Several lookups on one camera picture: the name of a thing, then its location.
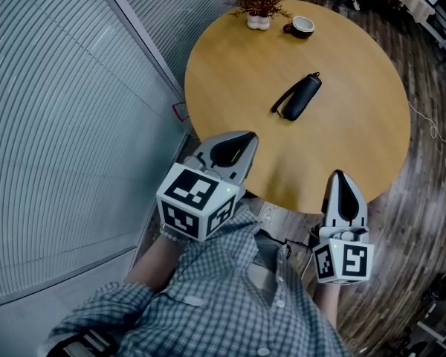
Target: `white pot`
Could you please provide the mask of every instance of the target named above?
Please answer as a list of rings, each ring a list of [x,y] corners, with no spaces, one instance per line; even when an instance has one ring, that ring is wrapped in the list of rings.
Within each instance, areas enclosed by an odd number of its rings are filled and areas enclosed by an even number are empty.
[[[246,24],[251,29],[267,30],[271,23],[271,17],[252,16],[248,14]]]

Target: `wooden tabletop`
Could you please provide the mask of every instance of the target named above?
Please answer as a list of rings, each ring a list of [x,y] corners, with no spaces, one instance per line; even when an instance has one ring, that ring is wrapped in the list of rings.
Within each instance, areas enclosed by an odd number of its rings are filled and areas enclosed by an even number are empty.
[[[315,23],[307,40],[267,31],[224,15],[201,35],[185,75],[187,106],[204,140],[236,130],[259,136],[246,188],[291,210],[320,213],[327,180],[347,173],[368,202],[398,175],[410,140],[410,112],[388,56],[345,17],[304,1],[286,0],[293,16]],[[319,71],[322,86],[294,122],[269,112],[298,80]]]

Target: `wooden floor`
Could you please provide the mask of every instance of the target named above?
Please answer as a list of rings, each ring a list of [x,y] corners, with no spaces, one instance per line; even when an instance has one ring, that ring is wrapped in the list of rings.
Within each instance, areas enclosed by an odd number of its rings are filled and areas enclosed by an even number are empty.
[[[437,44],[422,26],[407,15],[391,22],[375,11],[356,12],[333,0],[305,1],[333,9],[368,32],[393,61],[411,104],[431,117],[446,138],[446,73],[438,65]],[[340,298],[338,330],[357,356],[382,356],[380,346],[414,322],[423,291],[436,274],[446,272],[445,156],[446,146],[430,137],[430,125],[411,112],[407,160],[390,189],[369,203],[372,279],[343,288]],[[321,220],[260,199],[251,200],[251,208],[279,239],[304,241],[311,225]],[[313,289],[312,264],[304,282]]]

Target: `sleeve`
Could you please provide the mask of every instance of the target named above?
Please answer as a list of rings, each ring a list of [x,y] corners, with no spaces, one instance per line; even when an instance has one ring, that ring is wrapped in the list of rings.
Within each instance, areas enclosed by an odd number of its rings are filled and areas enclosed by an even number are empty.
[[[48,337],[78,333],[84,329],[128,328],[151,301],[152,290],[138,283],[109,283],[51,330]]]

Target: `plaid shirt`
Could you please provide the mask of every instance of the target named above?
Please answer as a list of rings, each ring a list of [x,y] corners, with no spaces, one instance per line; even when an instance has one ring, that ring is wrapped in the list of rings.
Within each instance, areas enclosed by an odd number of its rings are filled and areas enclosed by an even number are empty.
[[[213,237],[186,247],[164,291],[110,283],[50,337],[126,329],[118,356],[349,356],[285,260],[285,246],[277,256],[271,305],[249,281],[260,228],[241,206]]]

